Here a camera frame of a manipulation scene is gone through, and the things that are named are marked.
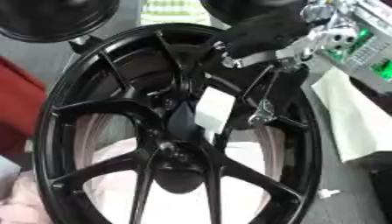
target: white paper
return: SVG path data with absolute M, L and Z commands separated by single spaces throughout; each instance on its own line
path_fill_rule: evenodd
M 392 117 L 334 67 L 312 88 L 328 108 L 332 132 L 342 162 L 377 151 L 392 151 Z

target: white cloth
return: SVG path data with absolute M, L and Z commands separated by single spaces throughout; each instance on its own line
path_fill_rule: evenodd
M 103 161 L 137 147 L 135 138 L 114 143 L 94 154 L 93 163 Z M 254 170 L 264 173 L 265 163 L 259 143 L 229 143 L 227 155 Z M 129 223 L 137 175 L 121 171 L 93 178 L 85 185 L 88 196 L 97 209 L 113 224 Z M 233 178 L 221 181 L 224 224 L 248 223 L 261 208 L 265 191 Z M 186 194 L 172 194 L 155 181 L 143 214 L 143 224 L 210 223 L 207 194 L 201 185 Z M 32 172 L 24 172 L 13 186 L 12 195 L 0 201 L 1 224 L 50 224 L 42 205 Z
M 392 117 L 356 89 L 347 74 L 334 67 L 312 87 L 329 110 L 342 162 L 392 151 Z
M 94 162 L 121 155 L 136 148 L 134 138 L 117 142 L 94 155 Z M 259 143 L 229 143 L 227 155 L 260 173 L 264 173 L 263 153 Z M 133 171 L 111 173 L 92 180 L 94 203 L 114 224 L 129 223 L 137 175 Z M 255 217 L 265 191 L 233 178 L 221 181 L 224 224 L 248 223 Z M 210 223 L 204 184 L 187 194 L 172 194 L 153 183 L 143 214 L 143 224 Z

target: gray floor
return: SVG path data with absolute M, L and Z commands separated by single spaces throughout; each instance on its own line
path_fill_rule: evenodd
M 135 27 L 136 12 L 139 7 L 137 1 L 122 1 L 115 17 L 98 30 L 96 35 L 105 38 Z M 41 79 L 50 89 L 60 77 L 72 52 L 67 43 L 25 44 L 0 37 L 0 53 Z M 318 61 L 312 67 L 311 78 L 316 80 L 319 74 L 329 66 Z M 340 163 L 328 124 L 328 114 L 317 96 L 310 90 L 309 84 L 304 86 L 304 90 L 317 113 L 322 133 L 324 164 L 320 188 L 340 189 L 342 193 L 330 199 L 316 199 L 303 223 L 386 223 L 375 200 L 368 175 L 358 168 Z

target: green fabric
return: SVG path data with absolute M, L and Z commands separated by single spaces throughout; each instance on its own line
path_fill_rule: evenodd
M 181 22 L 210 25 L 199 0 L 148 0 L 143 7 L 142 25 Z

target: black alloy wheel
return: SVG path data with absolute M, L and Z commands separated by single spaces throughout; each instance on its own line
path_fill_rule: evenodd
M 54 223 L 109 224 L 83 185 L 95 177 L 122 171 L 137 174 L 129 211 L 132 224 L 141 223 L 153 181 L 176 194 L 189 193 L 204 184 L 210 223 L 222 223 L 223 177 L 240 179 L 269 194 L 250 223 L 299 223 L 303 219 L 319 184 L 321 146 L 315 115 L 302 92 L 286 115 L 302 123 L 301 128 L 249 127 L 247 120 L 260 100 L 259 90 L 249 96 L 249 103 L 235 104 L 227 127 L 213 144 L 204 140 L 201 129 L 193 123 L 176 125 L 181 119 L 193 118 L 194 105 L 206 86 L 238 96 L 263 70 L 252 66 L 206 73 L 200 67 L 192 74 L 191 94 L 178 95 L 176 87 L 181 86 L 182 74 L 194 66 L 200 46 L 217 32 L 196 24 L 136 28 L 83 54 L 60 78 L 41 111 L 34 142 L 38 186 Z M 137 148 L 97 164 L 75 162 L 84 148 L 96 150 L 90 145 L 96 144 L 91 136 L 98 135 L 99 127 L 112 115 L 133 123 Z M 264 156 L 272 155 L 268 167 L 277 166 L 273 157 L 279 143 L 273 133 L 281 133 L 280 171 L 267 168 L 261 174 L 228 157 L 225 148 L 230 134 L 237 130 L 255 133 Z M 84 137 L 87 140 L 78 142 Z

